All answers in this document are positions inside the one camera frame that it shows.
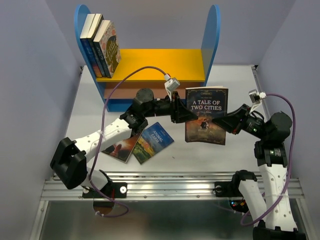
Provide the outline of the A Tale of Two Cities book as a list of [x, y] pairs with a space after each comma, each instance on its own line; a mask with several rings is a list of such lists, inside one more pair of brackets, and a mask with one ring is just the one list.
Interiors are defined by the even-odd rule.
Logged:
[[215, 145], [226, 144], [226, 131], [213, 123], [228, 111], [229, 89], [223, 86], [189, 87], [185, 89], [187, 108], [198, 119], [185, 123], [185, 141]]

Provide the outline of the Animal Farm book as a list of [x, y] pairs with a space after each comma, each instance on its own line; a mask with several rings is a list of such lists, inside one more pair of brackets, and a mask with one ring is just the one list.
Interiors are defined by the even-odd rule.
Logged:
[[174, 139], [163, 126], [156, 122], [142, 132], [132, 153], [139, 164], [143, 165], [173, 142]]

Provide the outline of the Three Days to See book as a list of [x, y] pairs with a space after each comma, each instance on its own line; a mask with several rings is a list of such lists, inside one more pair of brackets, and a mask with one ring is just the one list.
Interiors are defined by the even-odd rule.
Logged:
[[141, 135], [134, 135], [128, 139], [121, 140], [102, 152], [126, 164], [140, 136]]

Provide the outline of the Little Women book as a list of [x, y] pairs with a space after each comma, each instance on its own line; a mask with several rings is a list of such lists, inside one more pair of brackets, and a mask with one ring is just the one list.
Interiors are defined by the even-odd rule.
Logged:
[[106, 78], [112, 78], [122, 59], [114, 22], [102, 20], [94, 40], [103, 52], [102, 58], [108, 70]]

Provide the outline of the Nineteen Eighty-Four book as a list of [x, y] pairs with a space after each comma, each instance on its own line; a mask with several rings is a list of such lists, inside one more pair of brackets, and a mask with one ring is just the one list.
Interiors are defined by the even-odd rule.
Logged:
[[91, 46], [94, 47], [94, 54], [95, 54], [95, 57], [97, 57], [97, 62], [103, 75], [102, 78], [106, 78], [109, 72], [107, 70], [106, 63], [103, 60], [103, 51], [101, 47], [98, 45], [98, 42], [95, 41], [95, 37], [98, 33], [98, 29], [100, 27], [100, 24], [102, 23], [102, 20], [103, 20], [103, 15], [101, 13], [96, 13], [94, 16], [94, 20], [91, 25], [91, 28], [89, 30], [89, 41]]

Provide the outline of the Jane Eyre book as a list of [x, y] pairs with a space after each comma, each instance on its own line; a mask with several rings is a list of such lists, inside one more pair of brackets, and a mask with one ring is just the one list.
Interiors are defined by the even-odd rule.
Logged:
[[95, 14], [92, 14], [92, 13], [86, 16], [86, 19], [80, 34], [80, 41], [82, 43], [86, 56], [89, 60], [89, 63], [94, 71], [95, 77], [102, 78], [103, 77], [102, 71], [97, 62], [97, 57], [95, 57], [95, 51], [94, 51], [95, 49], [91, 45], [90, 38], [89, 38], [89, 31], [94, 21], [94, 18], [95, 18]]

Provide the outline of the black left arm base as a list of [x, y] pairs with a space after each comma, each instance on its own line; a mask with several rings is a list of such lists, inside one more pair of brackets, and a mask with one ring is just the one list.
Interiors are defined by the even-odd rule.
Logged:
[[[108, 183], [103, 189], [100, 190], [103, 194], [108, 196], [109, 198], [115, 199], [125, 199], [127, 197], [128, 184], [126, 182], [112, 182]], [[111, 201], [98, 201], [96, 199], [102, 199], [98, 192], [96, 192], [93, 188], [86, 187], [82, 190], [83, 199], [91, 199], [93, 200], [94, 208], [104, 208], [104, 209], [112, 209], [115, 204]]]

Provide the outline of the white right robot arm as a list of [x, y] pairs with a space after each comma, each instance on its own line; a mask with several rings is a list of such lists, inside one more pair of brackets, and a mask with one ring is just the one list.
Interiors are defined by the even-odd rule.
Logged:
[[258, 112], [243, 104], [226, 116], [212, 122], [226, 132], [245, 131], [259, 140], [254, 145], [259, 172], [264, 184], [260, 193], [257, 178], [247, 170], [237, 171], [221, 192], [243, 196], [252, 217], [255, 240], [305, 240], [294, 220], [288, 194], [289, 160], [284, 141], [291, 133], [293, 122], [284, 112], [274, 113], [268, 121], [257, 117]]

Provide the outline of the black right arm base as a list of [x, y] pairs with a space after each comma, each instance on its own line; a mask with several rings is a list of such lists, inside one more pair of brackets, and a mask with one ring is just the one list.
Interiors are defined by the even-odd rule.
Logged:
[[249, 211], [243, 195], [240, 193], [237, 185], [232, 183], [232, 181], [215, 182], [212, 192], [218, 198], [228, 198], [229, 206], [233, 211], [243, 214]]

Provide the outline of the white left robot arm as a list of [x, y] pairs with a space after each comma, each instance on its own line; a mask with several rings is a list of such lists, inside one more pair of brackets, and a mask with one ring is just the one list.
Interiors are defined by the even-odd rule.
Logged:
[[198, 119], [187, 109], [178, 92], [155, 99], [151, 89], [142, 88], [126, 112], [109, 125], [75, 140], [63, 138], [57, 145], [50, 167], [67, 189], [88, 187], [100, 197], [106, 197], [111, 193], [111, 179], [103, 171], [88, 167], [87, 163], [96, 161], [99, 153], [113, 144], [139, 135], [147, 127], [148, 117], [161, 116], [170, 116], [175, 124]]

